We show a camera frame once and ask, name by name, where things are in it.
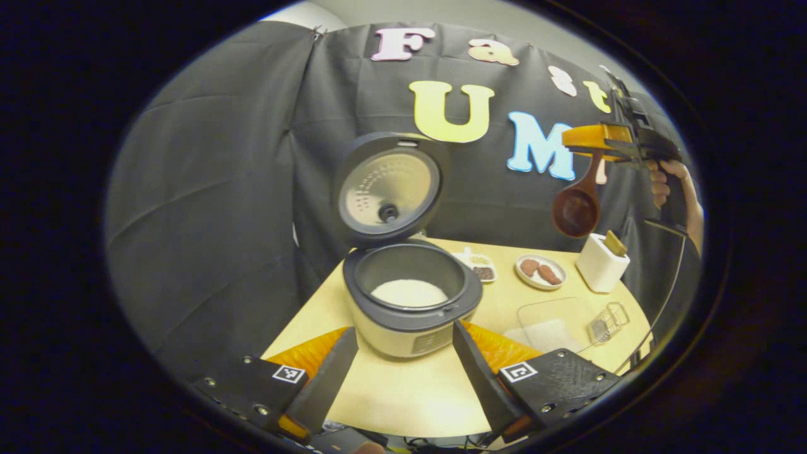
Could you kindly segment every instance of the wooden table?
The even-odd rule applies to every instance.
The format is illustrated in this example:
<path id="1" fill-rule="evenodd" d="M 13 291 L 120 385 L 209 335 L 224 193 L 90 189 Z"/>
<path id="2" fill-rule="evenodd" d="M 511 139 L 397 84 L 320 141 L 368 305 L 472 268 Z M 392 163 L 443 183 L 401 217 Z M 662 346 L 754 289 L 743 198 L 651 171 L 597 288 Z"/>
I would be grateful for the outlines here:
<path id="1" fill-rule="evenodd" d="M 608 302 L 619 301 L 630 323 L 608 342 L 586 348 L 579 354 L 611 372 L 624 373 L 627 368 L 620 371 L 616 368 L 650 329 L 638 303 L 622 283 L 606 295 L 588 289 L 575 267 L 576 253 L 435 238 L 427 241 L 451 253 L 470 247 L 473 253 L 485 254 L 493 260 L 498 279 L 484 284 L 482 300 L 470 321 L 496 333 L 522 327 L 519 309 L 523 308 L 521 318 L 528 313 L 532 320 L 529 323 L 562 319 L 575 341 L 590 345 L 586 325 Z M 567 272 L 566 283 L 547 292 L 522 282 L 516 274 L 515 262 L 523 254 L 540 254 L 559 263 Z M 336 328 L 351 326 L 348 298 L 340 263 L 269 346 L 263 358 Z M 648 337 L 642 346 L 642 356 L 649 352 L 651 339 L 652 336 Z M 491 430 L 450 345 L 420 358 L 402 360 L 378 356 L 362 336 L 358 336 L 358 346 L 359 351 L 328 419 L 383 434 L 417 437 L 464 436 Z"/>

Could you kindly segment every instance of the black fabric backdrop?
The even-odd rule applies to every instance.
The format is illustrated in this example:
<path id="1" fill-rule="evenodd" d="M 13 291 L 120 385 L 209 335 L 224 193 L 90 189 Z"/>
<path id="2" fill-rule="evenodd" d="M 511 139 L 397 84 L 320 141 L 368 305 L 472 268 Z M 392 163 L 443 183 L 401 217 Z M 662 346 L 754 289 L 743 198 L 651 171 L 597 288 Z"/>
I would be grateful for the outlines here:
<path id="1" fill-rule="evenodd" d="M 409 61 L 372 61 L 375 30 L 383 27 L 429 27 L 437 36 Z M 479 38 L 506 44 L 521 63 L 474 60 L 468 41 Z M 548 65 L 571 75 L 576 97 L 555 88 Z M 515 141 L 508 113 L 533 115 L 545 135 L 555 123 L 610 120 L 581 84 L 605 88 L 602 78 L 524 41 L 466 27 L 385 23 L 314 40 L 295 25 L 256 23 L 159 92 L 134 121 L 111 176 L 105 224 L 111 277 L 133 327 L 169 371 L 193 380 L 224 357 L 260 355 L 270 345 L 349 251 L 331 227 L 330 209 L 332 172 L 345 146 L 369 132 L 419 132 L 408 88 L 419 80 L 452 84 L 445 115 L 455 124 L 468 120 L 460 86 L 495 92 L 487 134 L 448 144 L 452 173 L 428 235 L 580 251 L 584 240 L 561 235 L 550 219 L 554 196 L 571 182 L 548 170 L 507 168 Z M 683 148 L 672 122 L 642 98 Z M 577 179 L 588 163 L 574 156 Z M 596 232 L 611 229 L 628 246 L 623 280 L 652 321 L 680 243 L 642 222 L 658 217 L 646 170 L 609 163 L 607 175 L 598 187 Z M 699 272 L 687 241 L 656 337 L 688 307 Z"/>

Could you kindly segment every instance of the wooden ladle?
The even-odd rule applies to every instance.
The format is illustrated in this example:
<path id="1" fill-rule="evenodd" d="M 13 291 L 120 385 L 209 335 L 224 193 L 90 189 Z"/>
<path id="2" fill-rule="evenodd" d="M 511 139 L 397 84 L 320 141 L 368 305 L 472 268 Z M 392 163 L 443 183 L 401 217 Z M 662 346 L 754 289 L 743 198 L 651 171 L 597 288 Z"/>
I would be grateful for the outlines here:
<path id="1" fill-rule="evenodd" d="M 586 176 L 558 193 L 552 204 L 552 221 L 561 233 L 580 238 L 594 231 L 600 221 L 600 201 L 596 193 L 597 167 L 603 158 L 602 149 L 592 150 L 592 162 Z"/>

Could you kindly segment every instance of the white container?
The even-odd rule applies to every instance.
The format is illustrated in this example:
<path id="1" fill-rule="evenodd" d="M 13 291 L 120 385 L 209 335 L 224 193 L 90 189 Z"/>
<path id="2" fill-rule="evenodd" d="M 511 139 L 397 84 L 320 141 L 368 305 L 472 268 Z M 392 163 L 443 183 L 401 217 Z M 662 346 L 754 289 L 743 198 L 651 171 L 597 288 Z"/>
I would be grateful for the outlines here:
<path id="1" fill-rule="evenodd" d="M 630 263 L 627 255 L 617 257 L 605 247 L 604 239 L 604 235 L 597 233 L 588 235 L 583 251 L 575 262 L 586 285 L 596 293 L 610 293 Z"/>

